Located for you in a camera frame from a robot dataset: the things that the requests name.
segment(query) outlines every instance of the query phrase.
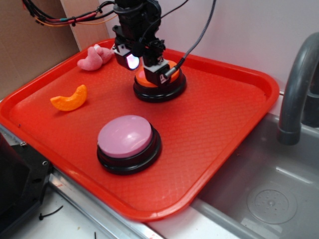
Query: stainless steel sink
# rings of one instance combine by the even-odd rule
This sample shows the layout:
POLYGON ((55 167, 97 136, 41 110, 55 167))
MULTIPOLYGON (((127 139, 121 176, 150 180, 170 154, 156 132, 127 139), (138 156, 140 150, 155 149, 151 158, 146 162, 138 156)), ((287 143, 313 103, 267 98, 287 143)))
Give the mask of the stainless steel sink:
POLYGON ((268 114, 205 186, 193 207, 241 238, 319 238, 319 130, 276 140, 268 114))

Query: large pink button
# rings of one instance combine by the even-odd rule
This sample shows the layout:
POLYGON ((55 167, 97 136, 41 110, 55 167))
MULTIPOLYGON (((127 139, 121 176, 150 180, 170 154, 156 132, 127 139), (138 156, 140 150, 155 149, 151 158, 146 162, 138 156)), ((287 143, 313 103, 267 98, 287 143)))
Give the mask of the large pink button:
POLYGON ((100 131, 98 145, 112 158, 127 158, 145 149, 152 139, 150 123, 140 116, 122 116, 108 122, 100 131))

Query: pink plush toy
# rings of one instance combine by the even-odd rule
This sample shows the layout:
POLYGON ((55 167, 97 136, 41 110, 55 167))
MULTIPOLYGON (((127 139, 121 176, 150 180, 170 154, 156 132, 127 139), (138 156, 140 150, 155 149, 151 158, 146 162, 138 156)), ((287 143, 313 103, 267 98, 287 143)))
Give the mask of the pink plush toy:
POLYGON ((95 44, 88 49, 88 56, 78 61, 77 65, 86 71, 95 71, 106 64, 114 53, 105 47, 95 44))

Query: plastic tray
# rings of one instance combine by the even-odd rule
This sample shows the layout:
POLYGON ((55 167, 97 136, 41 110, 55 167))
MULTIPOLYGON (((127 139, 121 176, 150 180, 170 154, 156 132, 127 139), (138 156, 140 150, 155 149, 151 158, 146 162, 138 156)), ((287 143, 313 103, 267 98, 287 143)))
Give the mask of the plastic tray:
MULTIPOLYGON (((113 40, 100 42, 112 47, 113 40)), ((0 123, 46 156, 56 168, 111 206, 137 221, 153 221, 187 207, 279 95, 268 75, 189 56, 182 67, 187 88, 165 103, 146 103, 133 91, 134 71, 115 57, 86 72, 76 63, 84 50, 13 92, 0 103, 0 123), (50 102, 88 88, 86 103, 60 112, 50 102), (159 159, 129 176, 108 173, 99 163, 97 136, 123 115, 146 118, 160 133, 159 159)), ((178 62, 182 53, 166 50, 178 62)))

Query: tray rim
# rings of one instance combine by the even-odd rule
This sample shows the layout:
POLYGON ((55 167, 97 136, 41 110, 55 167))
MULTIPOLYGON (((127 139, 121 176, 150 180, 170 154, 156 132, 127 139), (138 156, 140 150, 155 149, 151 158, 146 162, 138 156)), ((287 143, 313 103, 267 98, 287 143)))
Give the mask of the tray rim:
MULTIPOLYGON (((97 44, 110 48, 112 47, 113 42, 114 42, 114 39, 108 39, 108 40, 100 41, 97 44)), ((71 56, 67 60, 51 68, 47 72, 43 73, 42 75, 36 77, 34 80, 30 81, 29 83, 25 84, 21 88, 9 94, 7 97, 3 99, 2 102, 0 102, 0 123, 4 127, 6 127, 8 130, 10 130, 13 134, 15 134, 22 140, 32 145, 36 150, 38 150, 41 154, 43 154, 49 160, 50 160, 50 157, 58 158, 59 161, 62 161, 63 158, 60 157, 57 153, 55 153, 53 150, 50 150, 49 148, 47 148, 46 145, 43 145, 41 142, 38 142, 31 135, 27 134, 27 132, 21 130, 21 128, 19 128, 18 125, 15 125, 13 122, 11 122, 8 118, 9 111, 23 99, 29 97, 37 90, 41 89, 45 85, 54 81, 54 80, 51 80, 51 81, 43 80, 46 78, 46 76, 50 74, 51 75, 55 74, 58 77, 61 74, 60 72, 61 68, 64 67, 65 65, 68 66, 67 68, 68 70, 74 68, 76 66, 77 61, 79 59, 82 59, 83 56, 86 55, 87 49, 88 48, 84 49, 83 51, 80 51, 79 53, 71 56)), ((166 50, 166 52, 164 53, 165 58, 169 58, 170 60, 173 60, 173 61, 179 61, 179 59, 182 56, 183 56, 183 53, 174 51, 174 50, 166 50)), ((232 80, 236 80, 234 79, 235 75, 237 76, 249 75, 251 78, 249 79, 248 82, 247 81, 241 81, 241 82, 254 85, 260 88, 263 92, 265 92, 266 102, 263 104, 261 108, 259 108, 258 112, 254 114, 246 123, 246 125, 249 125, 249 130, 243 127, 240 130, 240 132, 228 143, 228 145, 236 145, 233 148, 236 148, 246 138, 246 136, 253 130, 253 128, 258 124, 258 122, 269 111, 269 109, 276 102, 279 96, 279 86, 277 82, 269 75, 256 70, 252 70, 252 69, 244 68, 241 66, 232 65, 229 63, 212 60, 212 59, 207 59, 207 58, 199 57, 195 55, 189 55, 184 65, 187 67, 196 68, 198 70, 205 71, 205 72, 211 72, 211 71, 214 71, 214 69, 218 69, 219 74, 216 74, 216 75, 227 77, 232 80)), ((228 150, 222 151, 222 153, 215 158, 214 162, 219 161, 220 162, 219 167, 221 167, 221 165, 227 160, 227 158, 231 155, 231 153, 232 151, 230 152, 228 150)), ((90 180, 89 178, 81 176, 81 175, 77 175, 76 177, 74 178, 71 177, 71 178, 75 180, 75 182, 79 183, 86 190, 88 190, 90 193, 92 193, 97 198, 99 198, 100 200, 103 199, 102 201, 104 203, 108 204, 112 208, 115 208, 116 211, 118 208, 121 208, 122 210, 119 213, 122 216, 125 216, 127 218, 130 218, 136 221, 149 222, 149 221, 163 219, 165 217, 168 217, 171 214, 179 212, 183 210, 184 208, 188 207, 191 201, 197 196, 197 193, 200 192, 200 190, 205 186, 205 184, 211 179, 211 177, 213 177, 215 172, 219 169, 218 167, 212 170, 210 167, 211 166, 209 166, 205 170, 205 172, 199 177, 199 179, 193 184, 193 186, 188 191, 186 191, 186 193, 182 196, 182 198, 178 202, 160 211, 135 210, 127 203, 117 200, 117 198, 115 197, 112 197, 112 192, 109 192, 105 189, 100 188, 97 184, 92 182, 92 180, 90 180)), ((64 161, 63 165, 59 164, 57 168, 69 177, 72 171, 79 171, 73 164, 71 164, 68 161, 64 161)))

